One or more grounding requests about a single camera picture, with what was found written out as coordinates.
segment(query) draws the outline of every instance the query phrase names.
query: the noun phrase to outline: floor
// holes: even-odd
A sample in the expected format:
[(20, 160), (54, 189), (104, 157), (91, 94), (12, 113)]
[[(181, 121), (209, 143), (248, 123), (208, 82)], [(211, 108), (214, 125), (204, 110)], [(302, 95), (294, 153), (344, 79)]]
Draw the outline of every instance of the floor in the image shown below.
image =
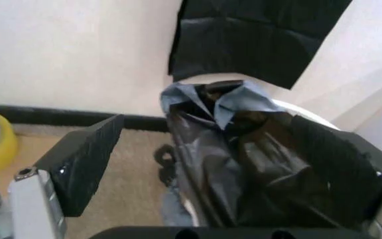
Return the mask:
[[(14, 125), (19, 152), (14, 163), (0, 172), (0, 192), (6, 189), (19, 169), (33, 164), (72, 127)], [(84, 213), (67, 218), (67, 239), (84, 239), (115, 226), (158, 226), (164, 185), (158, 179), (153, 152), (170, 143), (170, 135), (160, 132), (123, 130), (108, 167)]]

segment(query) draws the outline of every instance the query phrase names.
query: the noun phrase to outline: black fabric sheet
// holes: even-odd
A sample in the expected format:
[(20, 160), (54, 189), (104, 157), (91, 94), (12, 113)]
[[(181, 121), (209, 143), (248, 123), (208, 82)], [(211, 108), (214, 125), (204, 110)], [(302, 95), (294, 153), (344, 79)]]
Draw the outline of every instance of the black fabric sheet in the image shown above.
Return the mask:
[(242, 73), (290, 89), (351, 0), (184, 0), (174, 81)]
[(369, 155), (286, 112), (236, 111), (221, 129), (212, 106), (233, 94), (214, 85), (231, 84), (196, 85), (200, 102), (176, 101), (166, 115), (179, 189), (201, 226), (361, 230), (372, 219), (382, 175)]

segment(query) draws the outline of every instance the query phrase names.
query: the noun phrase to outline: black plastic bag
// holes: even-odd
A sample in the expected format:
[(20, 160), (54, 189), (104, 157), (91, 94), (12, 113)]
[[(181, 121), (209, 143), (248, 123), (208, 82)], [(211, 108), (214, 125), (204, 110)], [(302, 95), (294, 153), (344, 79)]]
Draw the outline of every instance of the black plastic bag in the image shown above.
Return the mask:
[(351, 143), (255, 88), (176, 83), (162, 93), (178, 185), (199, 224), (360, 229), (382, 176)]
[(242, 73), (290, 89), (351, 0), (184, 0), (169, 73)]

